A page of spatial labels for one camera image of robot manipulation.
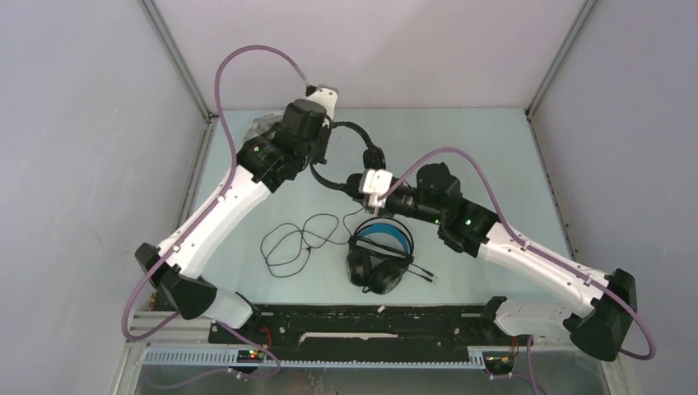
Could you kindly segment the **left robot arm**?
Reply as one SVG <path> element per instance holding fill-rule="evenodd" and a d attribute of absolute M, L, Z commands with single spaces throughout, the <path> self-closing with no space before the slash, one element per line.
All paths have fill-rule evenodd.
<path fill-rule="evenodd" d="M 253 306 L 238 292 L 206 280 L 204 268 L 256 206 L 308 165 L 326 161 L 336 103 L 333 93 L 320 90 L 292 101 L 281 113 L 255 119 L 204 203 L 159 244 L 137 248 L 146 282 L 167 296 L 182 318 L 224 323 L 239 342 L 257 338 L 260 321 Z"/>

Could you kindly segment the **black and blue gaming headset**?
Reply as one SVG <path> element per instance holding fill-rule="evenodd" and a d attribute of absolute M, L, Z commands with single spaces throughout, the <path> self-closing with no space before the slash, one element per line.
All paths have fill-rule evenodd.
<path fill-rule="evenodd" d="M 348 247 L 349 282 L 364 294 L 389 293 L 414 262 L 412 232 L 393 218 L 373 217 L 361 222 L 351 234 Z"/>

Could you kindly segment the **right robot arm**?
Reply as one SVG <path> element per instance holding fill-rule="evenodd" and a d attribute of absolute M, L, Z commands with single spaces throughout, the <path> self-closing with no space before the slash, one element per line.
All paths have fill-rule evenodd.
<path fill-rule="evenodd" d="M 456 253 L 497 264 L 536 282 L 558 304 L 525 309 L 509 297 L 494 297 L 478 323 L 482 339 L 499 344 L 509 335 L 568 337 L 580 351 L 612 362 L 630 354 L 623 343 L 638 318 L 635 278 L 585 266 L 542 246 L 511 226 L 495 208 L 466 199 L 460 181 L 444 163 L 423 165 L 417 184 L 407 187 L 387 170 L 370 182 L 378 189 L 367 202 L 377 211 L 437 226 Z"/>

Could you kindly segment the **small black on-ear headphones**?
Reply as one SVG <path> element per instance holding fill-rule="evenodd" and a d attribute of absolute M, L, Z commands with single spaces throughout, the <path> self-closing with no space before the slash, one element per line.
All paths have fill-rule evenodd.
<path fill-rule="evenodd" d="M 349 128 L 356 132 L 365 144 L 365 149 L 362 152 L 363 166 L 361 172 L 359 172 L 358 159 L 353 158 L 348 148 L 342 148 L 342 154 L 338 162 L 340 170 L 336 171 L 336 174 L 348 172 L 345 181 L 334 182 L 326 179 L 315 169 L 313 164 L 309 165 L 310 172 L 314 179 L 323 187 L 345 193 L 354 200 L 362 199 L 363 194 L 359 190 L 359 182 L 361 181 L 363 170 L 385 169 L 385 155 L 383 150 L 372 142 L 368 132 L 358 124 L 351 121 L 339 121 L 333 124 L 332 129 L 339 127 Z"/>

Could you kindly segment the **white over-ear headphones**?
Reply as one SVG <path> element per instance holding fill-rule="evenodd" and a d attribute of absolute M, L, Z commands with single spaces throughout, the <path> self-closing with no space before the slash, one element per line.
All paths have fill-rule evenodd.
<path fill-rule="evenodd" d="M 283 112 L 280 111 L 255 118 L 245 132 L 243 142 L 246 143 L 256 137 L 272 140 L 276 134 L 277 124 L 282 118 Z"/>

